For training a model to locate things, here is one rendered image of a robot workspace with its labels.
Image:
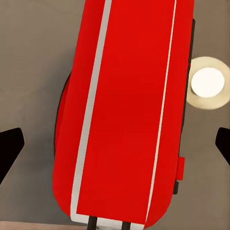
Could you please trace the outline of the radio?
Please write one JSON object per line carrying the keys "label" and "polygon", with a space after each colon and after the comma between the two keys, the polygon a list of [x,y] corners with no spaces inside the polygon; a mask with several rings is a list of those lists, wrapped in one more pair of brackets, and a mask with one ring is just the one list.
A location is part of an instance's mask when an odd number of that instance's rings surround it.
{"label": "radio", "polygon": [[194,1],[85,1],[57,108],[52,188],[87,230],[143,230],[178,194]]}

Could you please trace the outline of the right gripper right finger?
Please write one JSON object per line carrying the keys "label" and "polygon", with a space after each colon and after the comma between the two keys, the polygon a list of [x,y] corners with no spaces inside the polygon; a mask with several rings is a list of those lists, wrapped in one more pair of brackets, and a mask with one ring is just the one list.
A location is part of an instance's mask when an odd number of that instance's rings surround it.
{"label": "right gripper right finger", "polygon": [[217,132],[215,144],[230,165],[230,129],[220,127]]}

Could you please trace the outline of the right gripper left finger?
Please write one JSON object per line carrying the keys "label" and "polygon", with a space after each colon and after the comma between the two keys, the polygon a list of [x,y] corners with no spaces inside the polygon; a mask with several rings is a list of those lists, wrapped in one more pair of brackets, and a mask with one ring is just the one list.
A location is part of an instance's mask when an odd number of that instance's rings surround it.
{"label": "right gripper left finger", "polygon": [[0,184],[23,146],[23,133],[19,127],[0,133]]}

